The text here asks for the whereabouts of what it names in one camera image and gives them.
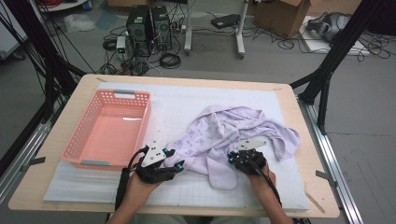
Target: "cable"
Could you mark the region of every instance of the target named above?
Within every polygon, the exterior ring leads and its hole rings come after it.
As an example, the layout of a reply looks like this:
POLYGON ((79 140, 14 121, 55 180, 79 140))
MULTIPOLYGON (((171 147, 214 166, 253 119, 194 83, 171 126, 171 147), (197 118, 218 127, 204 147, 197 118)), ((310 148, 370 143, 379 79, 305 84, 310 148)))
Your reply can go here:
POLYGON ((175 69, 181 65, 180 57, 173 53, 165 53, 160 58, 160 66, 166 69, 175 69))

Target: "gray floor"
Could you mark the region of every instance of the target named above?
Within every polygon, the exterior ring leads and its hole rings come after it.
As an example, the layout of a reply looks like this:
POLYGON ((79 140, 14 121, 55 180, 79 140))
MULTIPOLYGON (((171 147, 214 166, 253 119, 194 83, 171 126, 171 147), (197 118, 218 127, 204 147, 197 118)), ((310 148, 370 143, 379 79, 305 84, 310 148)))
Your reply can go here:
MULTIPOLYGON (((81 12, 79 9, 65 13, 81 12)), ((101 10, 87 12, 94 21, 101 10)), ((209 18, 201 18, 205 23, 209 18)), ((107 30, 67 35, 94 70, 104 63, 102 37, 125 23, 118 19, 107 30)), ((90 71, 69 44, 65 44, 69 60, 90 71)), ((246 57, 236 55, 233 36, 194 33, 190 57, 182 52, 181 66, 175 70, 159 68, 164 77, 241 80, 253 82, 291 83, 315 71, 323 54, 304 54, 297 47, 280 49, 271 37, 261 35, 255 40, 245 38, 246 57)), ((388 47, 396 52, 396 46, 388 47)), ((336 70, 330 89, 326 130, 354 200, 365 223, 394 223, 396 220, 396 125, 394 112, 396 57, 366 57, 363 62, 353 56, 344 59, 336 70)), ((28 60, 0 62, 0 156, 44 101, 34 69, 28 60)), ((156 70, 147 76, 157 77, 156 70)), ((1 223, 101 223, 105 214, 43 213, 10 211, 7 201, 0 205, 1 223)), ((311 219, 313 223, 346 223, 337 219, 311 219)))

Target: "wooden table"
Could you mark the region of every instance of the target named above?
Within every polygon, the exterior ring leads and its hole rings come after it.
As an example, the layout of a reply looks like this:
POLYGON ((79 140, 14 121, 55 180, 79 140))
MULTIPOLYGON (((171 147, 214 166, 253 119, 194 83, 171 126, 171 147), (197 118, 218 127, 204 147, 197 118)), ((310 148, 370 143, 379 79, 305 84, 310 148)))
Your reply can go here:
MULTIPOLYGON (((101 82, 121 82, 149 85, 185 87, 209 87, 276 93, 285 124, 295 129, 301 137, 301 147, 295 158, 304 183, 310 209, 304 212, 288 212, 290 217, 338 217, 339 209, 327 180, 317 177, 316 170, 323 172, 318 153, 306 127, 302 112, 291 87, 287 84, 256 83, 221 80, 182 79, 164 77, 118 77, 86 75, 56 121, 37 157, 46 157, 46 162, 33 165, 27 171, 9 202, 10 209, 36 211, 90 211, 113 212, 110 203, 57 203, 42 199, 55 173, 67 141, 78 124, 93 93, 101 82)), ((200 216, 261 216, 264 211, 245 208, 178 207, 146 205, 140 210, 145 214, 179 214, 200 216)))

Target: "wrinkled fabric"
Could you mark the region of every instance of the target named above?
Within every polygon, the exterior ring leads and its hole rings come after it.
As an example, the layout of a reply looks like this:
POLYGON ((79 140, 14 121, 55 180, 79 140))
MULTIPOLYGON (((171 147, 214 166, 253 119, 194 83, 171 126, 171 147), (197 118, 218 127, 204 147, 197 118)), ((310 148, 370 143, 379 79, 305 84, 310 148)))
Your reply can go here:
POLYGON ((300 145, 296 131, 268 119, 261 110, 212 105, 182 136, 167 145, 176 153, 167 158, 164 165, 171 167, 184 160, 185 170, 208 175, 212 188, 235 189, 236 173, 228 163, 227 154, 236 151, 241 139, 261 135, 272 140, 279 161, 292 157, 300 145))

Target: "computer tower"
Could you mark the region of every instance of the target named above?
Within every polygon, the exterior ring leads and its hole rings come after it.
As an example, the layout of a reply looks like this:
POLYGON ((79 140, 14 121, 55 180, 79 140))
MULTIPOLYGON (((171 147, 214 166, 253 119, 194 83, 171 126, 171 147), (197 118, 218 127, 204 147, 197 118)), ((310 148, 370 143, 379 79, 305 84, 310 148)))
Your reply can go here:
POLYGON ((166 7, 153 7, 151 9, 151 14, 154 26, 154 38, 156 38, 155 41, 157 43, 157 50, 171 49, 171 27, 166 7))
POLYGON ((132 6, 126 29, 131 40, 134 57, 148 57, 153 39, 151 16, 148 6, 132 6))

